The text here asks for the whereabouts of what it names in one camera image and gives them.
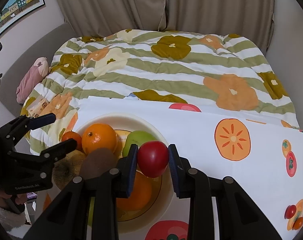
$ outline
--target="beige curtain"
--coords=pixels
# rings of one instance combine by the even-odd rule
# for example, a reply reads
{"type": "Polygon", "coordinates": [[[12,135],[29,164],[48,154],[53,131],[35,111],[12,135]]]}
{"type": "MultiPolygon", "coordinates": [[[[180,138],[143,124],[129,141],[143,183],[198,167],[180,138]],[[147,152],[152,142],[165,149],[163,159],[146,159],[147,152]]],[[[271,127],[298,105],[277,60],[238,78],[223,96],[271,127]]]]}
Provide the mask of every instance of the beige curtain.
{"type": "Polygon", "coordinates": [[[274,0],[57,0],[78,36],[123,29],[236,33],[263,53],[272,33],[274,0]]]}
{"type": "Polygon", "coordinates": [[[163,30],[165,0],[57,0],[78,36],[102,36],[124,29],[163,30]]]}
{"type": "Polygon", "coordinates": [[[167,30],[236,33],[266,52],[274,0],[168,0],[167,30]]]}

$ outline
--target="floral blanket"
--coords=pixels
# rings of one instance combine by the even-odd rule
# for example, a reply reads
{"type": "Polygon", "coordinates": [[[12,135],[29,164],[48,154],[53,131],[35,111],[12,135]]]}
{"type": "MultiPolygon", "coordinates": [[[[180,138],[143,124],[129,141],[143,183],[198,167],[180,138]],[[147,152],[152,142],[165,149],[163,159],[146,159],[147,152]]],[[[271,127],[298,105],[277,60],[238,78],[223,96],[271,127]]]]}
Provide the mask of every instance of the floral blanket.
{"type": "Polygon", "coordinates": [[[236,34],[123,30],[105,38],[72,38],[51,67],[21,112],[28,114],[26,108],[42,95],[50,104],[41,114],[57,117],[28,134],[34,154],[72,130],[77,110],[85,107],[79,102],[89,96],[211,105],[298,126],[293,103],[261,51],[236,34]]]}

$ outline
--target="plush toy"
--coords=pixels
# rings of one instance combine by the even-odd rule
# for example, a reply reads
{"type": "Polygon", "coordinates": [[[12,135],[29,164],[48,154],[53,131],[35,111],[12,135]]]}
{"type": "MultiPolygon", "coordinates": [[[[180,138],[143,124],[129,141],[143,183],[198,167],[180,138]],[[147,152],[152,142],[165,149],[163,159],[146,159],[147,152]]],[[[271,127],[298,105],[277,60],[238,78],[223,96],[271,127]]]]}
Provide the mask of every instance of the plush toy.
{"type": "Polygon", "coordinates": [[[34,87],[39,82],[42,82],[49,72],[50,67],[48,66],[47,59],[45,57],[38,58],[21,80],[19,87],[17,87],[17,102],[23,104],[34,87]]]}

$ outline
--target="human hand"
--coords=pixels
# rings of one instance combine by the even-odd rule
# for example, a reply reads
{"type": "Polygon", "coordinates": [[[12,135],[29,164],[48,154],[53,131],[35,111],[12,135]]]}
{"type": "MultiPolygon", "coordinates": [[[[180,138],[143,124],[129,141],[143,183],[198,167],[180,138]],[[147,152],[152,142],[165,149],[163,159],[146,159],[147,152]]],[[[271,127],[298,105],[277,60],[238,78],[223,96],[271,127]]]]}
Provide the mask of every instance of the human hand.
{"type": "MultiPolygon", "coordinates": [[[[0,190],[0,207],[3,209],[8,209],[8,205],[5,202],[5,199],[11,198],[12,195],[6,194],[3,190],[0,190]]],[[[17,205],[21,205],[27,202],[27,194],[18,194],[15,199],[17,205]]]]}

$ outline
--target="fruit bowl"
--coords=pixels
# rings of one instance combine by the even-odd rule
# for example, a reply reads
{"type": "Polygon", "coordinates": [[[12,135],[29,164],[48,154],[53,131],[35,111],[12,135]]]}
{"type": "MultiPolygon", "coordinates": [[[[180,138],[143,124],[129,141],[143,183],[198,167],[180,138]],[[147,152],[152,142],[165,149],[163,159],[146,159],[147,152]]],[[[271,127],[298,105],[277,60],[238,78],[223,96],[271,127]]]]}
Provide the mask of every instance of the fruit bowl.
{"type": "MultiPolygon", "coordinates": [[[[117,157],[121,157],[121,150],[125,144],[127,133],[142,130],[152,134],[157,140],[168,146],[162,134],[150,123],[129,114],[111,113],[98,116],[81,126],[76,132],[82,135],[87,127],[95,123],[105,123],[110,125],[118,134],[118,144],[120,149],[116,150],[117,157]]],[[[152,198],[140,211],[123,212],[118,217],[118,231],[120,234],[137,231],[150,224],[152,226],[166,212],[174,194],[170,176],[170,169],[159,178],[153,179],[152,198]]]]}

